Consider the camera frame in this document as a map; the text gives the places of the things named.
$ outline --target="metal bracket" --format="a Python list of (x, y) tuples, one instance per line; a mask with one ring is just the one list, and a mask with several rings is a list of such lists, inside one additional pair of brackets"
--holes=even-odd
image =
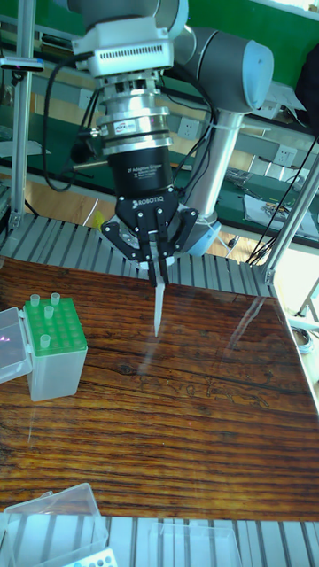
[(12, 211), (9, 218), (9, 230), (14, 230), (19, 227), (21, 223), (22, 214)]
[(273, 285), (274, 283), (274, 278), (275, 278), (275, 273), (276, 270), (275, 269), (268, 269), (265, 272), (265, 284), (267, 285)]

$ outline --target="electrical outlet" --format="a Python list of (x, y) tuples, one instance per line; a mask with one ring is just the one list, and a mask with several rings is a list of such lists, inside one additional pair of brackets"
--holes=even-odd
[(181, 119), (181, 124), (178, 129), (177, 135), (181, 138), (185, 138), (186, 140), (196, 140), (198, 133), (198, 126), (199, 126), (198, 120), (193, 120), (192, 118), (185, 118), (183, 116)]
[(273, 163), (276, 163), (278, 166), (291, 167), (296, 155), (296, 148), (290, 148), (288, 145), (280, 144)]
[(89, 104), (89, 100), (92, 95), (93, 95), (93, 90), (81, 89), (79, 96), (79, 107), (85, 110)]

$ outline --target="plastic container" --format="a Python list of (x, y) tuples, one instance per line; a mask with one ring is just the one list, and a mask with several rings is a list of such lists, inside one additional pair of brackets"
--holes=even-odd
[(74, 395), (87, 352), (71, 299), (32, 295), (0, 313), (0, 383), (27, 374), (32, 401)]
[(107, 530), (89, 484), (5, 509), (14, 567), (64, 567), (105, 548)]
[(0, 382), (31, 372), (30, 350), (18, 309), (0, 313)]
[(233, 530), (196, 525), (154, 524), (149, 567), (242, 567)]

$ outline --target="wooden table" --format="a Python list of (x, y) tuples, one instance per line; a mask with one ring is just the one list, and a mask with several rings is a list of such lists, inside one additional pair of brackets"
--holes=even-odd
[(89, 344), (78, 393), (0, 384), (2, 508), (90, 482), (102, 514), (315, 520), (319, 426), (276, 299), (5, 260), (0, 309), (72, 297)]

